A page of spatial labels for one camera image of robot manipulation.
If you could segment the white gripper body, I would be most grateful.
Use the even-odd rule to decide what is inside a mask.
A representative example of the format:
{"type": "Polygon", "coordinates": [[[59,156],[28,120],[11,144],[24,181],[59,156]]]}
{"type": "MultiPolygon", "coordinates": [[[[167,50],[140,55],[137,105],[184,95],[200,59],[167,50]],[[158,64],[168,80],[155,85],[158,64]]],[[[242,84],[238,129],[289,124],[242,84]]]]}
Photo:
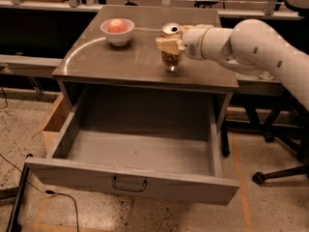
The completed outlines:
{"type": "Polygon", "coordinates": [[[187,29],[182,36],[184,54],[195,60],[205,60],[203,56],[203,38],[212,28],[212,25],[198,24],[187,29]]]}

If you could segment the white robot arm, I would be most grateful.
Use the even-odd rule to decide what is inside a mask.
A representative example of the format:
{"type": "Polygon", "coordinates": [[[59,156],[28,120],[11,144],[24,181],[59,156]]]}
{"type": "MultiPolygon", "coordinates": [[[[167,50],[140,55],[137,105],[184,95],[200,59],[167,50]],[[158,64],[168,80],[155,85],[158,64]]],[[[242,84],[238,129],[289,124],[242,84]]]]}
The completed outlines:
{"type": "Polygon", "coordinates": [[[257,78],[269,73],[309,109],[309,55],[261,20],[246,19],[232,29],[167,23],[155,43],[162,52],[212,60],[235,73],[257,78]]]}

